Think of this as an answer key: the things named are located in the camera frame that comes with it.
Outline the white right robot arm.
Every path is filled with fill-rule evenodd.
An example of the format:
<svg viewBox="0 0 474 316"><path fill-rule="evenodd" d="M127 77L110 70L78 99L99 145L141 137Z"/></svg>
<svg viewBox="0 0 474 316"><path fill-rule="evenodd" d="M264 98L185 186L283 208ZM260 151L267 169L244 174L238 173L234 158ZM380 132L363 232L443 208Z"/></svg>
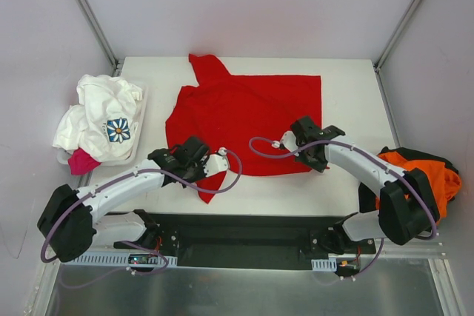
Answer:
<svg viewBox="0 0 474 316"><path fill-rule="evenodd" d="M359 241L387 238L404 245L413 238L433 239L440 218L427 175L407 170L362 149L338 127L318 127L311 117L298 119L281 138L295 159L323 172L335 164L354 176L378 199L379 208L348 215L333 227L333 245L351 252Z"/></svg>

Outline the red t-shirt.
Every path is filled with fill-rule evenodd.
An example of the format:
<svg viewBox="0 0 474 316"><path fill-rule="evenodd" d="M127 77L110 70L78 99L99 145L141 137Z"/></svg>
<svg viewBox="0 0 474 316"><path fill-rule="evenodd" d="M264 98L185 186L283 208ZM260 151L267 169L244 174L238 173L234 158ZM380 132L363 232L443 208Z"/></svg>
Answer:
<svg viewBox="0 0 474 316"><path fill-rule="evenodd" d="M306 115L321 125L321 76L235 75L214 55L188 59L198 84L180 89L165 123L168 145L196 136L213 152L225 147L235 153L232 171L242 167L249 176L309 172L293 158L260 157L248 143L254 137L278 139Z"/></svg>

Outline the pink t-shirt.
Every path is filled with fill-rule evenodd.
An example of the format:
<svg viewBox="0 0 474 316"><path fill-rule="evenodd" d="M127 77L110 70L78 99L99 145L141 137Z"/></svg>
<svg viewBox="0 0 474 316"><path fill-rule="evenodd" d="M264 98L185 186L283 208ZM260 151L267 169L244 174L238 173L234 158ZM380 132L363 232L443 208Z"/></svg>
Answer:
<svg viewBox="0 0 474 316"><path fill-rule="evenodd" d="M83 149L74 151L67 163L71 175L86 175L101 165L99 161L96 161Z"/></svg>

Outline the aluminium frame post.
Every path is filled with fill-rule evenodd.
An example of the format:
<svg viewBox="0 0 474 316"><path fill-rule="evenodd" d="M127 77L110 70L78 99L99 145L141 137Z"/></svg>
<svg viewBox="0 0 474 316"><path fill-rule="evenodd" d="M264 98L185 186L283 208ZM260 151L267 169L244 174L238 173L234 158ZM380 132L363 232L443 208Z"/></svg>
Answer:
<svg viewBox="0 0 474 316"><path fill-rule="evenodd" d="M88 0L76 0L79 9L83 13L93 35L96 38L105 58L112 69L113 75L118 75L121 72L123 61L117 57L110 42L108 41L99 20L96 17Z"/></svg>
<svg viewBox="0 0 474 316"><path fill-rule="evenodd" d="M424 0L411 0L407 6L407 9L404 11L402 17L399 19L397 25L395 26L394 31L390 35L388 42L384 46L380 56L374 62L374 70L376 73L379 73L381 68L386 63L387 59L390 57L391 53L394 51L395 46L401 39L401 37L406 32L411 21L414 19L416 13L424 3Z"/></svg>

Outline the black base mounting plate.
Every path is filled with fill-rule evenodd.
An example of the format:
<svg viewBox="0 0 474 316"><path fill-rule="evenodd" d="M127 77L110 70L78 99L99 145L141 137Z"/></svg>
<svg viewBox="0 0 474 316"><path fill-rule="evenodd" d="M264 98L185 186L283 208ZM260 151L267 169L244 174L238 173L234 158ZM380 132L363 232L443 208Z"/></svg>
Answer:
<svg viewBox="0 0 474 316"><path fill-rule="evenodd" d="M181 267L309 270L325 259L320 238L334 216L145 216L145 232L131 242L175 257Z"/></svg>

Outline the left aluminium frame post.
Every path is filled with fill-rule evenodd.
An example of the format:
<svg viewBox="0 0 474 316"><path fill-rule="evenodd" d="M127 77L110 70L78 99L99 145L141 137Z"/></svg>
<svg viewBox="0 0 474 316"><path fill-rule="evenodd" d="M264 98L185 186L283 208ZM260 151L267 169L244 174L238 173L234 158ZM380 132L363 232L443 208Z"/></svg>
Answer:
<svg viewBox="0 0 474 316"><path fill-rule="evenodd" d="M113 75L118 75L121 72L123 61L117 57L110 42L108 41L99 20L96 17L88 0L76 0L79 9L83 13L93 35L96 38L105 58L112 69Z"/></svg>

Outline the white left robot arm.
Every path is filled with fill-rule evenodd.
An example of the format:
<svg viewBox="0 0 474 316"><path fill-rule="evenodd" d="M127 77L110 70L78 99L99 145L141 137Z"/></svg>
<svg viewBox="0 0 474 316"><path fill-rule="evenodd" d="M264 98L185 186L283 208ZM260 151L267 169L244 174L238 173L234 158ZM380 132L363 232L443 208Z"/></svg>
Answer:
<svg viewBox="0 0 474 316"><path fill-rule="evenodd" d="M192 136L183 144L152 151L133 168L102 183L72 189L63 184L50 196L37 223L44 236L40 259L71 261L93 244L95 225L124 202L171 183L191 185L205 178L210 148Z"/></svg>

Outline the orange t-shirt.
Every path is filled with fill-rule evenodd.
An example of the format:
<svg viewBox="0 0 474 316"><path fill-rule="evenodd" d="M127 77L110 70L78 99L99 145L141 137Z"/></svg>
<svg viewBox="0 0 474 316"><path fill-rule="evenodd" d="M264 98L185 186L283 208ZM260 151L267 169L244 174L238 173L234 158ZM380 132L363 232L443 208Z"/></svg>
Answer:
<svg viewBox="0 0 474 316"><path fill-rule="evenodd" d="M422 151L399 147L384 147L378 157L383 161L401 167L407 171L415 168L423 171L430 182L440 219L447 217L447 206L455 199L462 188L458 170L446 158Z"/></svg>

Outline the right aluminium frame post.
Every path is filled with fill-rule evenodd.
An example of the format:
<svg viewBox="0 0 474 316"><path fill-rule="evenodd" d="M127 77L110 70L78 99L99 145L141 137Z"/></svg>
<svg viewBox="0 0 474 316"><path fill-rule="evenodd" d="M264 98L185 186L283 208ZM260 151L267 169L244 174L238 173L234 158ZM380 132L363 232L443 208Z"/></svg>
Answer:
<svg viewBox="0 0 474 316"><path fill-rule="evenodd" d="M407 6L407 9L404 11L402 17L399 19L397 25L395 26L394 31L390 35L388 42L384 46L380 56L374 62L374 70L376 73L379 73L381 68L386 63L387 59L390 57L391 53L394 51L395 46L401 39L401 37L406 32L411 21L414 19L416 13L424 3L424 0L411 0Z"/></svg>

